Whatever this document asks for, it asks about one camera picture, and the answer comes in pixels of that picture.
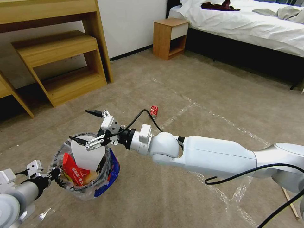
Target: transparent trash bag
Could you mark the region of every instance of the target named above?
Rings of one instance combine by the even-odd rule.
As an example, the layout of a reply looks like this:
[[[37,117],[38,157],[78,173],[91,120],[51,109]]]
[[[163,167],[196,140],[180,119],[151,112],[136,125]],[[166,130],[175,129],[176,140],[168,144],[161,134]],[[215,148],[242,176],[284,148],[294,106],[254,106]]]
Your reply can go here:
[[[96,134],[91,132],[82,132],[79,134],[74,135],[74,137],[82,136],[82,135],[90,135],[96,137]],[[62,160],[64,153],[68,153],[73,157],[72,150],[71,150],[71,139],[67,139],[64,144],[60,147],[58,152],[54,155],[53,161],[49,166],[49,170],[53,169],[54,167],[61,167]],[[71,192],[76,197],[82,200],[89,200],[93,199],[100,194],[95,194],[95,191],[98,191],[105,185],[108,185],[108,175],[111,171],[111,150],[108,146],[105,146],[105,154],[100,162],[100,168],[97,169],[97,178],[90,183],[83,185],[83,186],[74,186],[74,183],[69,181],[64,174],[61,174],[59,177],[60,180],[63,180],[65,185],[60,185],[60,187],[64,188],[65,190]]]

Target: trash bin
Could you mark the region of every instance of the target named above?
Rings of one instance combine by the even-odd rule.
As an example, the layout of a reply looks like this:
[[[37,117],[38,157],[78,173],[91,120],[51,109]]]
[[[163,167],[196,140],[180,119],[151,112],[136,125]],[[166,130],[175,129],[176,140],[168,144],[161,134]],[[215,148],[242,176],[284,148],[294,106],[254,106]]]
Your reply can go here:
[[[89,135],[96,137],[96,134],[91,132],[82,132],[80,134],[74,135],[74,137]],[[71,139],[67,139],[64,144],[60,147],[58,152],[54,155],[53,161],[49,166],[49,170],[52,170],[54,167],[61,167],[64,153],[68,153],[73,157],[71,149]],[[68,178],[62,173],[59,177],[61,184],[58,182],[60,187],[71,192],[76,197],[82,200],[89,200],[95,197],[100,196],[105,192],[112,183],[116,180],[119,174],[119,162],[117,161],[113,151],[110,147],[105,146],[105,154],[102,158],[97,172],[97,178],[92,180],[90,183],[83,186],[75,186],[72,181],[69,181]]]

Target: black bed frame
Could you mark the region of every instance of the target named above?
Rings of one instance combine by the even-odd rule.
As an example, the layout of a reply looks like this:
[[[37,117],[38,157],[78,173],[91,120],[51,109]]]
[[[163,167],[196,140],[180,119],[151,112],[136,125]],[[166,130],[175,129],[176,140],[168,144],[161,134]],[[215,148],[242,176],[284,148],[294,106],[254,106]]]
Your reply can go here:
[[[181,5],[180,0],[167,1],[166,17],[177,5]],[[291,90],[304,78],[304,58],[196,29],[188,29],[186,50],[280,79],[292,84]]]

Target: bed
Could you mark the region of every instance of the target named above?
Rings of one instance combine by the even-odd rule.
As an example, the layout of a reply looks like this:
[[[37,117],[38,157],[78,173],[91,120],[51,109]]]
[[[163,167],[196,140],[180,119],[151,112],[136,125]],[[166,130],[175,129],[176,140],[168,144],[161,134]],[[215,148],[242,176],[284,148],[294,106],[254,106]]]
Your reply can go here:
[[[240,64],[250,62],[254,68],[258,66],[258,70],[287,78],[293,83],[290,89],[303,79],[300,66],[304,63],[304,25],[252,12],[253,9],[277,11],[285,5],[231,0],[231,5],[241,10],[223,12],[201,9],[203,2],[206,0],[182,0],[181,3],[168,0],[168,17],[190,21],[187,49],[207,53],[214,59],[239,59]],[[223,1],[211,2],[222,4]]]

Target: white bedsheet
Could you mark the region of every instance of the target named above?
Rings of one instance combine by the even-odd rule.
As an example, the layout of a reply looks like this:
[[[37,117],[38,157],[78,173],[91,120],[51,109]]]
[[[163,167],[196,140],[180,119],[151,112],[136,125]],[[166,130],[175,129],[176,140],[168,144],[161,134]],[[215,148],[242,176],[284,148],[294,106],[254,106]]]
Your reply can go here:
[[[183,6],[173,7],[169,17],[185,18],[194,29],[304,57],[303,24],[252,12],[253,9],[277,11],[286,5],[254,0],[231,0],[230,5],[241,9],[240,11],[201,9],[201,4],[207,1],[182,0]],[[212,4],[222,4],[224,0],[210,1]]]

